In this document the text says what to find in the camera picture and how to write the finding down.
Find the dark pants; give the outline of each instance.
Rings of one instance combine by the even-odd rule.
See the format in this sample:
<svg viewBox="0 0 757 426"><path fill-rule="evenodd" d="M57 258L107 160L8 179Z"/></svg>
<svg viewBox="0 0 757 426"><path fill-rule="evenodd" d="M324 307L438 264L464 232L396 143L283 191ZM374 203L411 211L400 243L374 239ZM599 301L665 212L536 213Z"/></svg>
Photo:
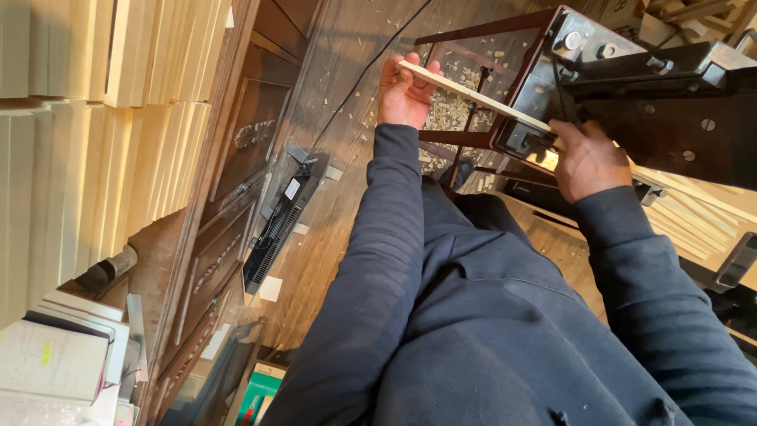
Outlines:
<svg viewBox="0 0 757 426"><path fill-rule="evenodd" d="M505 202L491 194L455 196L454 202L444 193L439 182L424 176L421 185L423 215L427 232L445 227L476 227L481 230L510 232L531 245L523 229L507 210Z"/></svg>

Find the black shoe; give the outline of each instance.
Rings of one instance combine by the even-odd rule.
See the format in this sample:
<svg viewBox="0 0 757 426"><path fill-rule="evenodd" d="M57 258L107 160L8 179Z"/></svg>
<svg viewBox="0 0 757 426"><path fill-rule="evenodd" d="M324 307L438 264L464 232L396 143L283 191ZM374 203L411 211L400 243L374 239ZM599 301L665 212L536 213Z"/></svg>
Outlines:
<svg viewBox="0 0 757 426"><path fill-rule="evenodd" d="M459 190L465 182L468 180L468 178L473 174L473 167L474 163L473 160L470 158L462 158L460 160L460 165L457 168L457 175L455 176L455 184L452 185L450 188L450 179L452 177L452 165L448 167L444 173L441 174L441 177L439 178L439 184L443 188L450 188L453 192L456 192Z"/></svg>

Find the hand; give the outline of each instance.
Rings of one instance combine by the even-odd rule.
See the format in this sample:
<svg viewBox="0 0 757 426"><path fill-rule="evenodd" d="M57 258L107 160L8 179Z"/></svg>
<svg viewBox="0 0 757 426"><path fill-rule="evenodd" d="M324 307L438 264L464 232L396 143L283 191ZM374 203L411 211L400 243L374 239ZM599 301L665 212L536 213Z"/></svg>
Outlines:
<svg viewBox="0 0 757 426"><path fill-rule="evenodd" d="M378 85L379 124L407 124L420 130L431 109L431 94L436 86L419 78L413 79L413 73L407 69L397 71L397 64L405 61L402 55L395 55L384 63L381 82ZM417 53L407 56L407 61L417 65L420 57ZM432 61L427 68L442 77L441 65Z"/></svg>
<svg viewBox="0 0 757 426"><path fill-rule="evenodd" d="M560 193L569 203L590 195L631 185L631 165L625 149L618 148L596 121L587 121L581 131L564 121L551 120L565 144L560 153L555 178Z"/></svg>

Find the sleeve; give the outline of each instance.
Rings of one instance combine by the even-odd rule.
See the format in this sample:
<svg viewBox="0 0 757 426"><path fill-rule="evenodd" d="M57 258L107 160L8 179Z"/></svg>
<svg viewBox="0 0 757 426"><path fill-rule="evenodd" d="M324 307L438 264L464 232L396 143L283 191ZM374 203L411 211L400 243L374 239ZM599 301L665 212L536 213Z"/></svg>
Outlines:
<svg viewBox="0 0 757 426"><path fill-rule="evenodd" d="M630 186L574 204L612 332L694 422L757 424L757 373Z"/></svg>
<svg viewBox="0 0 757 426"><path fill-rule="evenodd" d="M336 278L263 424L350 424L372 410L421 281L418 130L381 124Z"/></svg>

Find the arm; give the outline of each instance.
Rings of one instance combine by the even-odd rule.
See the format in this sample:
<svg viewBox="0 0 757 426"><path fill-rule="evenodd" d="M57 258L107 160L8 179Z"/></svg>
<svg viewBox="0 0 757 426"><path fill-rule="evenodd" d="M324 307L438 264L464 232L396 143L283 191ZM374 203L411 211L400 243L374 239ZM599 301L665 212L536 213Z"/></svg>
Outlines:
<svg viewBox="0 0 757 426"><path fill-rule="evenodd" d="M417 127L435 88L413 82L407 70L397 74L403 59L385 64L383 124L347 251L264 424L349 424L370 413L376 384L405 331L423 260ZM408 61L417 64L418 55ZM435 61L429 70L439 67Z"/></svg>
<svg viewBox="0 0 757 426"><path fill-rule="evenodd" d="M625 151L596 123L585 135L562 125L556 177L589 242L612 332L695 424L757 423L755 368L678 266L668 237L654 234Z"/></svg>

